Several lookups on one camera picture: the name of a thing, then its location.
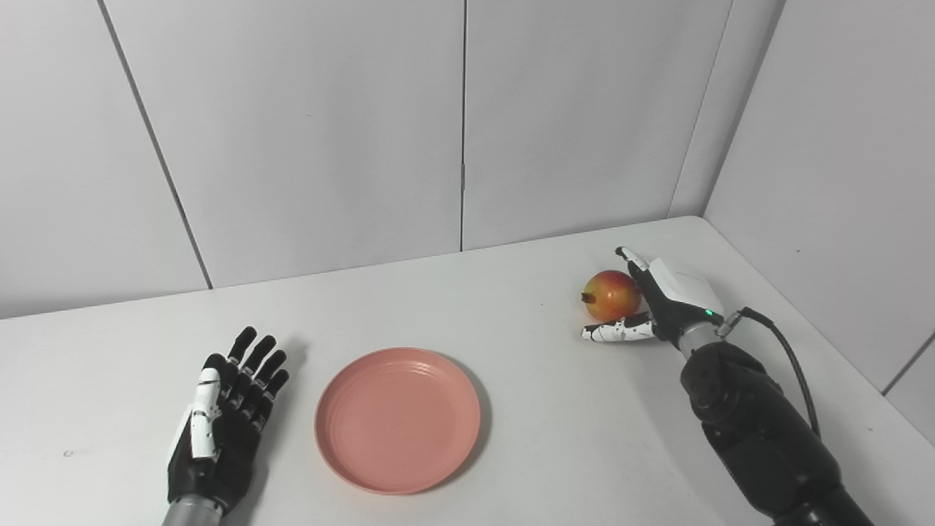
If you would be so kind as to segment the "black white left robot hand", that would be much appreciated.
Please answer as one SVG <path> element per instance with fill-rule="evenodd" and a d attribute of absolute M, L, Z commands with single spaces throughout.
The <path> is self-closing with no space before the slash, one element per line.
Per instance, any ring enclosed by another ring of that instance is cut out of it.
<path fill-rule="evenodd" d="M 220 525 L 248 494 L 278 393 L 289 380 L 277 340 L 244 327 L 207 357 L 167 463 L 164 525 Z"/>

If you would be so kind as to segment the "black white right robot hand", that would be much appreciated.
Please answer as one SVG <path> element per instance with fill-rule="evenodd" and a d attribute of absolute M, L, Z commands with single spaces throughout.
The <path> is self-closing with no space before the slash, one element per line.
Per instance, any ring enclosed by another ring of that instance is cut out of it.
<path fill-rule="evenodd" d="M 581 331 L 585 340 L 620 343 L 658 339 L 690 354 L 722 339 L 717 334 L 725 320 L 722 303 L 701 274 L 661 257 L 647 261 L 625 246 L 617 247 L 615 253 L 627 262 L 629 276 L 647 310 L 587 325 Z"/>

